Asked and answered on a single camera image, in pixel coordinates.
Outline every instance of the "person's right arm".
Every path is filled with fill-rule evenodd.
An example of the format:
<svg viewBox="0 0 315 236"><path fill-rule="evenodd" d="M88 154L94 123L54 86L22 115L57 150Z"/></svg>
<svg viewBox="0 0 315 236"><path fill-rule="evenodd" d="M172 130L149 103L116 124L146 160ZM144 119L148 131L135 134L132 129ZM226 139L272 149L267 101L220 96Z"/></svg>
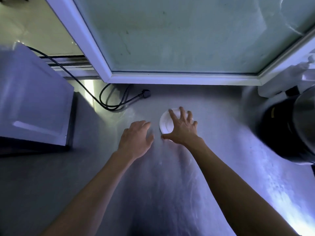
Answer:
<svg viewBox="0 0 315 236"><path fill-rule="evenodd" d="M235 234L297 236L281 215L198 137L197 122L192 123L192 113L189 111L186 118L183 107L180 112L181 117L177 119L173 111L169 111L174 130L163 134L162 138L182 144L191 152Z"/></svg>

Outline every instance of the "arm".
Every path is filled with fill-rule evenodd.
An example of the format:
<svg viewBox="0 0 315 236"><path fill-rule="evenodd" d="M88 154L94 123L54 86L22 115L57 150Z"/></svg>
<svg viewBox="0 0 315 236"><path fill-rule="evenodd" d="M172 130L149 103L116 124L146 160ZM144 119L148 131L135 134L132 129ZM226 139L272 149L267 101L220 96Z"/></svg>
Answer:
<svg viewBox="0 0 315 236"><path fill-rule="evenodd" d="M146 139L150 125L151 123L145 121L134 122L130 128L124 130L118 150L41 236L96 234L121 177L134 160L143 156L153 143L153 135Z"/></svg>
<svg viewBox="0 0 315 236"><path fill-rule="evenodd" d="M197 136L197 122L192 123L192 113L189 111L186 119L183 107L180 112L180 119L177 119L173 111L169 111L174 130L163 134L162 138L182 144L191 152L235 234L297 236L281 215Z"/></svg>

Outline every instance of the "tiled floor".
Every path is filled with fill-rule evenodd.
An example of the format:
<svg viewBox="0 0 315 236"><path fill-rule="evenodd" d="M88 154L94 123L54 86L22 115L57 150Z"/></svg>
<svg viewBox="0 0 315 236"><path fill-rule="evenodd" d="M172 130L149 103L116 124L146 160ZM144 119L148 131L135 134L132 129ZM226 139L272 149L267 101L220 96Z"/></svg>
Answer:
<svg viewBox="0 0 315 236"><path fill-rule="evenodd" d="M47 55L82 55L45 0L0 4L0 44L20 41Z"/></svg>

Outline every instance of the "black cable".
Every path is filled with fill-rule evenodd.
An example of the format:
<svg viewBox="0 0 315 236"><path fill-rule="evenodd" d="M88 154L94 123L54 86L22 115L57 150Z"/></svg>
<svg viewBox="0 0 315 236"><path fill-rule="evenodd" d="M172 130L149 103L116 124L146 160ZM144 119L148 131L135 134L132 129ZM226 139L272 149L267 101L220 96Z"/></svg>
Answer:
<svg viewBox="0 0 315 236"><path fill-rule="evenodd" d="M122 99L121 99L121 101L120 101L120 103L119 103L118 105L108 105L108 104L105 104L105 103L102 102L101 96L102 96L104 90L105 90L108 86L110 86L111 84L107 84L107 85L102 89L102 91L100 92L100 100L98 100L94 95L92 95L92 94L90 93L90 91L89 91L76 77L74 77L74 76L73 76L66 68L64 68L60 63L58 63L58 62L55 61L53 58L49 57L48 55L44 54L43 52L41 52L41 51L39 51L39 50L37 50L37 49L34 49L34 48L32 48L32 47L29 47L29 46L28 46L28 48L29 48L30 50L32 50L32 51L35 51L35 52L37 52L37 53L39 53L39 54L45 56L46 58L50 59L50 60L53 61L55 64L57 64L59 67L61 67L68 75L70 75L74 80L76 80L76 81L79 83L79 85L81 85L81 86L85 89L85 91L87 91L88 94L91 95L91 97L92 97L98 104L100 104L104 109L106 109L106 110L108 110L108 111L116 111L119 107L125 105L126 103L130 103L131 101L135 100L136 98L140 98L140 97L148 98L148 97L150 97L150 95L151 95L149 90L143 90L141 94L138 94L137 96L133 97L132 99L126 100L126 101L124 102L124 99L125 99L127 93L129 92L129 91L128 91L128 90L129 90L129 87L131 86L131 85L128 85L128 87L126 88L126 90L125 90L125 92L124 92L124 95L123 95L123 97L122 97Z"/></svg>

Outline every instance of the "white window frame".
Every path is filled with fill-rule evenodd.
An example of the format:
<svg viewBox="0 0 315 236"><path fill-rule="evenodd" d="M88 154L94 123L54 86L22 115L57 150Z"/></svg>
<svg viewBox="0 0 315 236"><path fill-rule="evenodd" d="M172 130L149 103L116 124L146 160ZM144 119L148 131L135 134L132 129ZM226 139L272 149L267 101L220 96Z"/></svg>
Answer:
<svg viewBox="0 0 315 236"><path fill-rule="evenodd" d="M46 0L106 83L261 86L315 49L315 28L258 75L112 73L73 0Z"/></svg>

